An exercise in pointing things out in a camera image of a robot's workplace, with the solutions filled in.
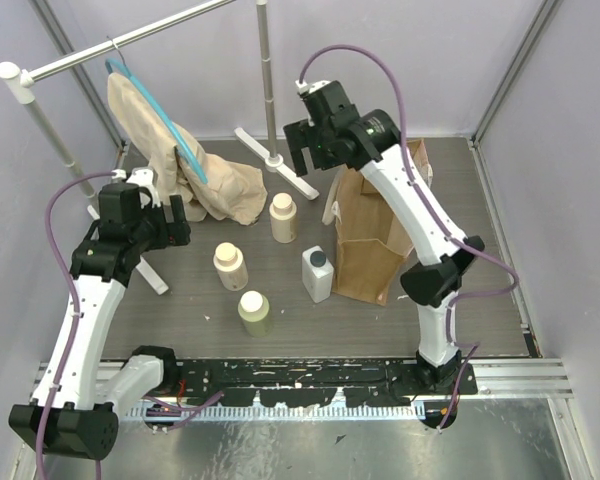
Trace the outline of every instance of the light purple wall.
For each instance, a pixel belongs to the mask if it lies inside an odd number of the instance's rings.
[[[35,68],[56,57],[27,2],[0,1],[0,62]],[[115,148],[69,73],[45,80],[34,92],[85,171],[113,165]],[[35,371],[49,358],[62,321],[67,292],[45,240],[43,212],[69,180],[0,81],[0,479],[12,467],[17,445],[7,426],[11,405],[28,401]],[[79,192],[58,205],[54,225],[67,255],[88,225],[85,207]]]
[[[184,10],[191,0],[52,0],[76,48]],[[306,115],[294,91],[319,48],[352,43],[395,70],[409,135],[472,133],[540,0],[270,0],[278,128]],[[123,49],[132,71],[196,136],[265,134],[256,0],[236,2]],[[382,73],[352,53],[331,53],[309,80],[339,79],[361,111],[395,113]],[[101,59],[93,78],[106,76]]]
[[[600,468],[600,1],[563,2],[483,142],[534,326]]]

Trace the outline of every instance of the white bottle with black cap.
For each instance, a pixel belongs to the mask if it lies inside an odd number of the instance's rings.
[[[302,253],[302,283],[315,303],[320,303],[331,295],[333,265],[320,247],[313,247]]]

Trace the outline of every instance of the dark work surface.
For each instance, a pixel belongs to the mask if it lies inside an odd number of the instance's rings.
[[[264,165],[237,141],[203,145],[227,160]],[[433,191],[440,203],[467,234],[482,236],[487,252],[497,253],[466,141],[431,139],[426,146],[434,170]],[[281,149],[283,155],[288,153],[282,144]],[[103,358],[126,357],[141,344],[172,347],[180,358],[415,355],[419,341],[416,307],[409,299],[399,298],[403,292],[398,278],[386,307],[335,294],[315,305],[304,289],[300,274],[304,250],[320,245],[335,263],[335,227],[321,223],[333,174],[333,170],[311,172],[306,177],[321,192],[309,202],[281,177],[265,171],[269,198],[255,225],[244,227],[207,217],[192,224],[187,247],[148,253],[145,258],[170,290],[157,296],[134,274],[113,319]],[[269,223],[269,203],[279,192],[291,194],[298,205],[299,235],[286,245],[273,240]],[[225,290],[213,267],[213,253],[221,242],[236,244],[245,255],[249,284],[242,292]],[[479,260],[465,276],[464,291],[499,287],[507,281],[506,274]],[[240,322],[238,300],[247,290],[260,291],[271,303],[275,326],[268,337],[250,337]],[[481,342],[479,356],[527,354],[520,317],[509,296],[460,303],[457,331],[461,342]]]

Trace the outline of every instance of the white bottle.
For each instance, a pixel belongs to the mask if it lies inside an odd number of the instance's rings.
[[[331,295],[333,265],[320,247],[313,247],[302,253],[302,283],[315,303],[320,303]]]
[[[213,264],[227,290],[238,291],[247,286],[249,274],[242,251],[232,243],[221,243],[216,248]]]
[[[242,324],[252,337],[265,337],[273,329],[269,300],[261,293],[250,291],[242,295],[238,304]]]
[[[293,242],[298,236],[298,207],[288,193],[279,193],[273,197],[269,206],[271,232],[280,243]]]

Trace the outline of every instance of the pale yellow bottle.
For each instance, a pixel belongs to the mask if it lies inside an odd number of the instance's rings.
[[[213,256],[213,265],[227,290],[236,292],[247,286],[249,281],[247,265],[244,263],[242,251],[233,243],[225,242],[218,245]]]
[[[250,291],[242,295],[238,304],[238,314],[244,328],[252,337],[265,337],[273,330],[269,300],[261,293]]]
[[[288,193],[279,193],[273,197],[269,206],[271,232],[280,243],[293,242],[298,236],[298,207]]]

